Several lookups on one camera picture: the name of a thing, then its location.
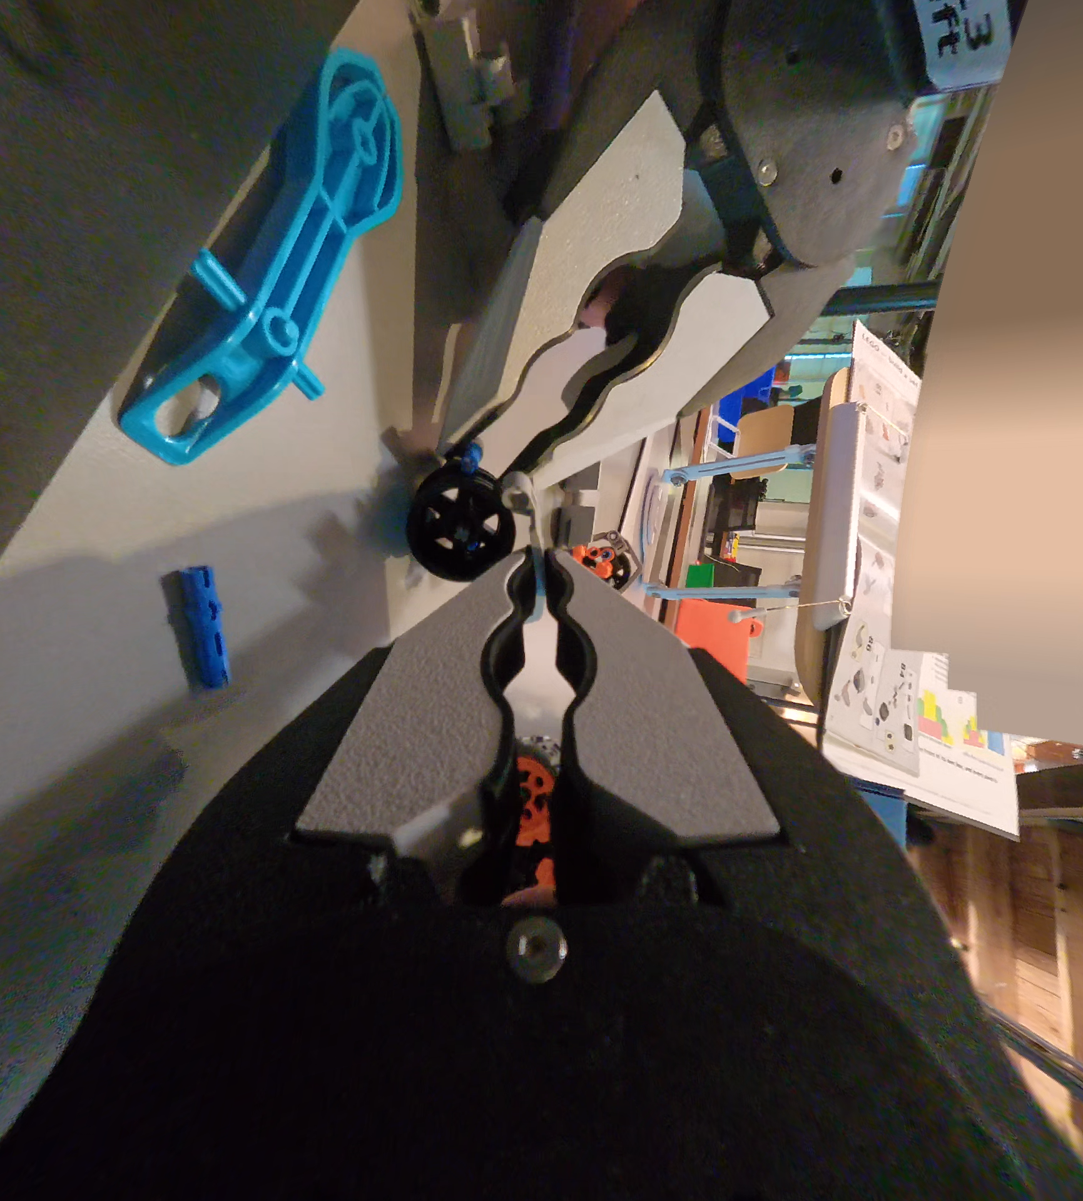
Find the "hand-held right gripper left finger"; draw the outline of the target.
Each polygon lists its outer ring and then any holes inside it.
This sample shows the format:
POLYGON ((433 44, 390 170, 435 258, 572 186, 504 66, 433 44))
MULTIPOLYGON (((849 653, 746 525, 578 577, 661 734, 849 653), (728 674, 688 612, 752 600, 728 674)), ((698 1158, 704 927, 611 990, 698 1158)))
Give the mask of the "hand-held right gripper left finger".
POLYGON ((528 554, 510 552, 390 645, 297 821, 312 841, 389 844, 458 883, 513 811, 528 554))

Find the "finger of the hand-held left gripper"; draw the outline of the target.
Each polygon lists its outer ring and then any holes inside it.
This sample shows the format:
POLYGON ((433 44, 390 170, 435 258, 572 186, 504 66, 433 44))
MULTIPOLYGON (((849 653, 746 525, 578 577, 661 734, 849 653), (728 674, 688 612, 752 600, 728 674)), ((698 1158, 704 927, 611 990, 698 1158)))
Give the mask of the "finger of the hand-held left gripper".
POLYGON ((573 404, 537 432, 503 474, 554 484, 643 442, 676 420, 682 407, 768 323, 756 281, 702 269, 687 278, 669 313, 639 318, 573 377, 573 404))
POLYGON ((517 398, 530 363, 572 333, 597 281, 642 263, 674 228, 684 146, 663 96, 649 95, 553 215, 522 226, 449 392, 440 455, 517 398))

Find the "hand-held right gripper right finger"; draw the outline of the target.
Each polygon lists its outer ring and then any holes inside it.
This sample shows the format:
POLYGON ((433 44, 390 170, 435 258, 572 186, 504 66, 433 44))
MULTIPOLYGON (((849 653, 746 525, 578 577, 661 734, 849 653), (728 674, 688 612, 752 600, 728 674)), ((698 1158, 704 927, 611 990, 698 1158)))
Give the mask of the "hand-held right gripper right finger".
POLYGON ((684 643, 547 554, 555 668, 572 689, 550 803, 559 883, 638 883, 654 858, 777 843, 781 822, 684 643))

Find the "grey axle connector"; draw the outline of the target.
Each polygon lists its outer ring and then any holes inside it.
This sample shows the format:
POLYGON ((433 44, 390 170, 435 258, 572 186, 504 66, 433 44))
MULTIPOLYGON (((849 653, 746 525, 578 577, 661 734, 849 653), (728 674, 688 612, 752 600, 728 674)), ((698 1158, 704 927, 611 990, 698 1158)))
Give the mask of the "grey axle connector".
POLYGON ((499 479, 503 508, 508 513, 502 558, 513 552, 528 552, 540 573, 550 548, 550 509, 547 490, 538 489, 528 473, 507 472, 499 479))

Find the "orange storage bin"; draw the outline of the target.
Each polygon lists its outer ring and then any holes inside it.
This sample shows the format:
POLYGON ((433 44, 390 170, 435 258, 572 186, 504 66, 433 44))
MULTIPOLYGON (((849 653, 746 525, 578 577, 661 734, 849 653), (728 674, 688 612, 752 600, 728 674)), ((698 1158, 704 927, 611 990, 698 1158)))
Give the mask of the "orange storage bin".
POLYGON ((742 683, 748 682, 751 645, 763 633, 756 609, 732 600, 684 598, 678 602, 674 634, 691 650, 704 650, 742 683))

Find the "large grey tracked brick vehicle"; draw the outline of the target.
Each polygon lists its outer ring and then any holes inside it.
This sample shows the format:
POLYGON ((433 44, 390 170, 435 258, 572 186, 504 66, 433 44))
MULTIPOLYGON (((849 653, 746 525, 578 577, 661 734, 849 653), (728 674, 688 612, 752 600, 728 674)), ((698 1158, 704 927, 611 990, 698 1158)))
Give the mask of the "large grey tracked brick vehicle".
POLYGON ((549 803, 560 772, 560 748, 547 736, 518 742, 520 814, 509 876, 510 892, 554 889, 549 803))

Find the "small grey orange brick assembly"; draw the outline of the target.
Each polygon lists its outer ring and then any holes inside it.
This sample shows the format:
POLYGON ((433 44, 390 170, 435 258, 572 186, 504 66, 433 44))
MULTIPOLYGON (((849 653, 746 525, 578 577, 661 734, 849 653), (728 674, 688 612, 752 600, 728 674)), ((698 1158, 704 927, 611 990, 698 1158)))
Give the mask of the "small grey orange brick assembly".
POLYGON ((594 534, 587 543, 569 548, 569 554, 621 593, 629 589, 641 574, 642 559, 619 530, 594 534))

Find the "blue connector pin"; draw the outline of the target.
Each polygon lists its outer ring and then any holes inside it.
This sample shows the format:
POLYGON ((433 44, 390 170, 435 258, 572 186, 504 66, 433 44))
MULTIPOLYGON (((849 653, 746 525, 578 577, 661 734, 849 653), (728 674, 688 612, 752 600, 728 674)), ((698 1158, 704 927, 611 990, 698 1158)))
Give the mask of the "blue connector pin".
POLYGON ((192 684, 207 692, 228 688, 230 652, 215 569, 209 564, 184 567, 170 573, 164 583, 192 684))

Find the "white stand platform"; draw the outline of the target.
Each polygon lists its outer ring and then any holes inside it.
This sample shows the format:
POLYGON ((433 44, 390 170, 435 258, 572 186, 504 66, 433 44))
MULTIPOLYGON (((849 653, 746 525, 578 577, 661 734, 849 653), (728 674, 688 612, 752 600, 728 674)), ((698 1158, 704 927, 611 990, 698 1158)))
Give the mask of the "white stand platform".
POLYGON ((827 632, 847 619, 853 598, 863 417, 856 402, 821 412, 793 638, 799 684, 819 712, 827 632))

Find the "instruction booklet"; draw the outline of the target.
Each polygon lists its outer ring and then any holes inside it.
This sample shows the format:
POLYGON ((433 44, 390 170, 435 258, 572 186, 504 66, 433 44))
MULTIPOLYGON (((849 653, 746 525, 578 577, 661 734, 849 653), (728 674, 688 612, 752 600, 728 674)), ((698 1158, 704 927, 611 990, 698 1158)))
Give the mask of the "instruction booklet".
POLYGON ((1019 836, 1011 738, 981 727, 974 694, 948 686, 948 659, 892 638, 896 552, 919 377, 853 326, 842 403, 864 408, 857 562, 849 615, 823 691, 823 749, 849 776, 901 791, 927 809, 1019 836))

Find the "beige panel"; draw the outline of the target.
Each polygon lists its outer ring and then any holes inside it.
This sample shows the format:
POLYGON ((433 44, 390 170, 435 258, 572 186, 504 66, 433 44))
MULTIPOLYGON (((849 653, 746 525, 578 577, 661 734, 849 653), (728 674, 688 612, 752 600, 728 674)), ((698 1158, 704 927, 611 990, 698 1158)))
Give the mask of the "beige panel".
POLYGON ((992 731, 1083 743, 1083 2, 1029 2, 954 225, 892 642, 992 731))

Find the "light blue paddle piece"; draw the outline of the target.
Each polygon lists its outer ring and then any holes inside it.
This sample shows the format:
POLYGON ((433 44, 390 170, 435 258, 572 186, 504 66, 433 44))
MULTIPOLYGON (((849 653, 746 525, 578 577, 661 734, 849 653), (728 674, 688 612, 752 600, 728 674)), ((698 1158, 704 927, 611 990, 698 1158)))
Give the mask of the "light blue paddle piece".
POLYGON ((189 276, 213 318, 135 400, 119 425, 135 444, 184 467, 293 387, 325 385, 309 346, 354 244, 399 209, 399 114, 365 54, 333 50, 274 139, 275 194, 240 264, 209 248, 189 276))

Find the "black dimpled foam mat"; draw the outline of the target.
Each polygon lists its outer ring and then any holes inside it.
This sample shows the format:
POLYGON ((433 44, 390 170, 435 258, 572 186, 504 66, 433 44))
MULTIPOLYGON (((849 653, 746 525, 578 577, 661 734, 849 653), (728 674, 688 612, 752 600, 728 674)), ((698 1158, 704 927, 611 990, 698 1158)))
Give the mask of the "black dimpled foam mat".
POLYGON ((0 555, 352 1, 0 1, 0 555))

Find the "grey bracket brick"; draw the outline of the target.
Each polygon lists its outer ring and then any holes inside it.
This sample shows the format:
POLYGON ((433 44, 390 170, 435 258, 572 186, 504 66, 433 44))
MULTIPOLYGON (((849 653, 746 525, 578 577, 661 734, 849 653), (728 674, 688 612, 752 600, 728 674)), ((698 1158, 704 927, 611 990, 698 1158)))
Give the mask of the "grey bracket brick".
POLYGON ((497 130, 530 113, 528 80, 515 74, 504 40, 483 45, 473 2, 413 1, 410 7, 452 150, 488 151, 497 130))

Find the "metal rail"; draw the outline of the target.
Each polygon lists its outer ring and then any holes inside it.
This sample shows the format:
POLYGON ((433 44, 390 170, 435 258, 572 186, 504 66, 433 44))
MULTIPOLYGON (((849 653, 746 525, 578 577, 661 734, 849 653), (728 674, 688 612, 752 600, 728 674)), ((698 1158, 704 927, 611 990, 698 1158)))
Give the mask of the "metal rail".
POLYGON ((1083 1062, 1074 1060, 1016 1020, 991 1005, 983 1005, 984 1013, 996 1027, 1003 1043, 1049 1080, 1057 1082, 1083 1105, 1083 1062))

